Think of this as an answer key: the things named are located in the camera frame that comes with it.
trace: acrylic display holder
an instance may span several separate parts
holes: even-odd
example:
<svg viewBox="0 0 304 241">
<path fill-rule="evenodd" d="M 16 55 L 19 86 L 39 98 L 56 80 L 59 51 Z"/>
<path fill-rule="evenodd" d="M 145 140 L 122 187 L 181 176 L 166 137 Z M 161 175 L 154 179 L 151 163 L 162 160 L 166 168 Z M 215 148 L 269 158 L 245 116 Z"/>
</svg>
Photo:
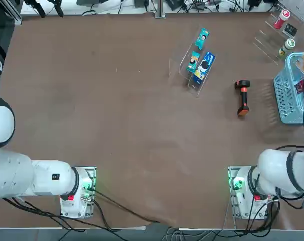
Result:
<svg viewBox="0 0 304 241">
<path fill-rule="evenodd" d="M 200 85 L 198 85 L 194 80 L 194 74 L 187 70 L 189 65 L 192 52 L 200 54 L 197 62 L 197 66 L 200 65 L 202 59 L 205 57 L 207 52 L 211 52 L 207 49 L 207 39 L 203 45 L 202 50 L 195 45 L 195 41 L 198 38 L 203 27 L 197 26 L 197 28 L 192 28 L 187 30 L 184 36 L 181 37 L 177 47 L 175 48 L 171 58 L 169 59 L 169 84 L 172 86 L 179 85 L 183 86 L 195 97 L 198 97 L 205 82 L 208 79 L 211 68 L 214 64 L 210 66 L 207 75 Z"/>
<path fill-rule="evenodd" d="M 280 29 L 274 27 L 274 23 L 278 19 L 279 14 L 284 7 L 282 5 L 277 6 L 277 11 L 272 12 L 264 22 L 264 25 L 256 33 L 253 44 L 257 46 L 264 54 L 266 54 L 275 64 L 283 65 L 284 61 L 289 54 L 298 52 L 304 49 L 304 22 L 301 21 L 293 12 L 290 11 L 290 18 L 283 23 Z M 293 37 L 286 31 L 287 29 L 293 29 L 292 26 L 297 28 L 297 32 Z M 279 55 L 279 49 L 284 45 L 285 41 L 289 38 L 293 38 L 296 41 L 294 49 L 286 52 L 284 56 Z"/>
</svg>

